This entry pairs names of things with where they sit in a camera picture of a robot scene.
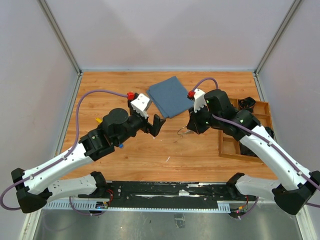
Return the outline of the silver metal keyring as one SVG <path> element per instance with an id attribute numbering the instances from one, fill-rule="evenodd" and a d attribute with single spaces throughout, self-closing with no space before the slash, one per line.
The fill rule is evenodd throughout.
<path id="1" fill-rule="evenodd" d="M 194 132 L 192 130 L 187 129 L 186 126 L 183 126 L 177 131 L 177 135 L 180 136 L 181 138 L 191 134 L 194 134 Z"/>

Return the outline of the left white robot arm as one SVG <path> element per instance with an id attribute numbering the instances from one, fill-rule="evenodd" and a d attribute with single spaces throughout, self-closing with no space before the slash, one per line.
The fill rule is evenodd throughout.
<path id="1" fill-rule="evenodd" d="M 16 197 L 20 209 L 27 214 L 61 198 L 105 196 L 110 186 L 100 171 L 73 179 L 61 178 L 81 166 L 113 153 L 116 147 L 129 138 L 134 138 L 138 131 L 156 137 L 165 121 L 156 114 L 150 124 L 147 117 L 134 110 L 111 110 L 98 127 L 81 137 L 75 146 L 33 169 L 17 168 L 12 171 L 12 180 L 17 183 Z"/>

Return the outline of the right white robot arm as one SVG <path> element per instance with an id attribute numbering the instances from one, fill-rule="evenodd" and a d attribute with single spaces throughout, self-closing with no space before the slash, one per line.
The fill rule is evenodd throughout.
<path id="1" fill-rule="evenodd" d="M 236 109 L 225 91 L 191 90 L 193 101 L 188 110 L 187 129 L 202 134 L 209 128 L 221 130 L 250 149 L 276 175 L 276 180 L 236 173 L 227 182 L 226 193 L 232 200 L 255 196 L 274 201 L 290 215 L 296 215 L 320 188 L 320 172 L 310 171 L 291 157 L 248 110 Z"/>

